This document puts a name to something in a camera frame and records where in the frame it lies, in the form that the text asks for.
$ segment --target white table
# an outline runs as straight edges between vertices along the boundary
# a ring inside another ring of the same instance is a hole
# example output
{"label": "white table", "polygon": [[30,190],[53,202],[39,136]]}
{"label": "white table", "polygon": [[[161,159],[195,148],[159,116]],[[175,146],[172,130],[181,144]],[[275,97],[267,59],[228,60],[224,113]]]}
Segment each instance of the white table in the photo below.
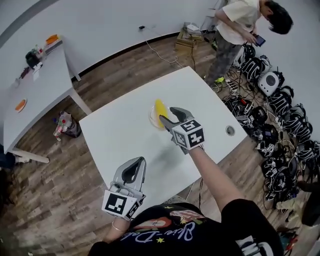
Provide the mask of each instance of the white table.
{"label": "white table", "polygon": [[[17,88],[12,86],[8,91],[3,121],[3,147],[5,153],[11,152],[35,161],[49,163],[48,158],[22,151],[15,145],[44,114],[67,96],[70,96],[87,115],[92,111],[73,88],[63,44],[47,56],[38,72],[39,77],[36,80],[30,71],[20,80]],[[18,113],[15,107],[23,99],[27,99],[27,103]]]}
{"label": "white table", "polygon": [[[156,99],[189,110],[204,129],[204,148],[218,163],[247,134],[228,108],[190,67],[149,82],[101,107],[80,121],[93,160],[107,186],[124,162],[144,157],[146,194],[137,213],[161,204],[200,178],[189,155],[149,120]],[[226,127],[235,129],[234,136]]]}

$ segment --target cream t-shirt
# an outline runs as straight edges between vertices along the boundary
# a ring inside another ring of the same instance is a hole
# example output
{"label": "cream t-shirt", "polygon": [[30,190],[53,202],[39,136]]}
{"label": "cream t-shirt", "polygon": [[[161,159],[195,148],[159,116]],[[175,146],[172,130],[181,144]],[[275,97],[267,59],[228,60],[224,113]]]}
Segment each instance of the cream t-shirt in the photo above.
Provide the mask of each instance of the cream t-shirt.
{"label": "cream t-shirt", "polygon": [[[248,32],[254,29],[256,21],[261,17],[259,0],[229,0],[222,9],[232,22],[240,24]],[[246,42],[238,32],[221,20],[216,28],[229,43],[242,45]]]}

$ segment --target wooden floor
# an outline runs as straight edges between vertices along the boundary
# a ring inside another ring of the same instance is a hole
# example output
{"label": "wooden floor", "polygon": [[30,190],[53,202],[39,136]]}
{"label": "wooden floor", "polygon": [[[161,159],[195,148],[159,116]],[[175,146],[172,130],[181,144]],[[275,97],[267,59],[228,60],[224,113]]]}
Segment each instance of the wooden floor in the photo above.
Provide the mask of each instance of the wooden floor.
{"label": "wooden floor", "polygon": [[[188,54],[174,51],[175,38],[151,44],[169,60],[178,56],[179,62],[193,67]],[[203,42],[194,52],[196,71],[205,75],[215,52]],[[74,87],[93,110],[138,88],[145,83],[169,74],[180,67],[160,60],[148,46],[127,52],[89,72]],[[49,164],[31,162],[14,170],[15,180],[11,199],[15,205],[6,208],[0,219],[0,237],[8,255],[87,255],[92,244],[100,241],[113,218],[101,211],[106,185],[101,178],[84,137],[64,136],[58,142],[53,136],[53,118],[59,111],[71,113],[77,120],[85,114],[71,98],[50,110],[20,140],[18,147],[35,154],[48,156]],[[266,210],[263,204],[263,161],[254,150],[256,143],[247,137],[219,166],[235,182],[246,198],[257,203],[270,223],[284,225],[286,216],[277,210]],[[181,196],[199,204],[199,184],[186,188]],[[214,220],[221,216],[207,187],[201,190],[201,210]],[[319,236],[319,228],[300,229],[301,236],[292,255],[306,256]]]}

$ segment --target baseboard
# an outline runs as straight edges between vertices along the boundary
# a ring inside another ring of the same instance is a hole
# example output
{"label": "baseboard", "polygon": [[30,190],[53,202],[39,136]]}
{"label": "baseboard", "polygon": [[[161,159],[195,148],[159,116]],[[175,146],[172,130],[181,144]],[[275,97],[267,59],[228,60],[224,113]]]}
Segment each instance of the baseboard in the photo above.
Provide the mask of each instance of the baseboard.
{"label": "baseboard", "polygon": [[[163,35],[163,36],[159,36],[159,37],[157,37],[157,38],[148,40],[148,43],[150,44],[150,43],[154,43],[154,42],[157,42],[157,41],[166,39],[166,38],[176,37],[177,35],[179,35],[179,33],[180,33],[180,32],[176,32],[176,33],[171,33],[171,34],[166,34],[166,35]],[[92,71],[92,70],[96,69],[97,67],[101,66],[102,64],[104,64],[104,63],[106,63],[106,62],[109,62],[109,61],[113,60],[114,58],[116,58],[116,57],[118,57],[118,56],[120,56],[120,55],[122,55],[122,54],[125,54],[125,53],[127,53],[127,52],[130,52],[130,51],[132,51],[132,50],[135,50],[135,49],[137,49],[137,48],[139,48],[139,47],[141,47],[141,46],[145,46],[145,45],[147,45],[147,43],[144,41],[144,42],[135,44],[135,45],[133,45],[133,46],[130,46],[130,47],[124,49],[124,50],[118,51],[117,53],[115,53],[115,54],[113,54],[113,55],[110,55],[110,56],[108,56],[108,57],[100,60],[100,61],[97,62],[96,64],[88,67],[87,69],[85,69],[84,71],[82,71],[82,72],[79,74],[79,76],[82,77],[82,76],[84,76],[85,74],[89,73],[90,71]],[[72,81],[72,82],[77,81],[76,77],[75,77],[75,76],[72,77],[72,78],[71,78],[71,81]]]}

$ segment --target bracelet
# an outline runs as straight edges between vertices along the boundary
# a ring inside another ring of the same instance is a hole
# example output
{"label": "bracelet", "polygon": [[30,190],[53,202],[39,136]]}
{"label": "bracelet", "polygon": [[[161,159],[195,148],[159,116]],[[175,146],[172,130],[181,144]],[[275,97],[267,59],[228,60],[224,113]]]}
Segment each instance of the bracelet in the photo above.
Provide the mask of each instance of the bracelet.
{"label": "bracelet", "polygon": [[118,230],[118,231],[120,231],[120,232],[124,232],[124,233],[126,232],[126,231],[123,231],[123,230],[115,227],[114,222],[115,222],[115,221],[112,221],[112,223],[111,223],[111,224],[112,224],[112,227],[114,227],[114,229],[116,229],[116,230]]}

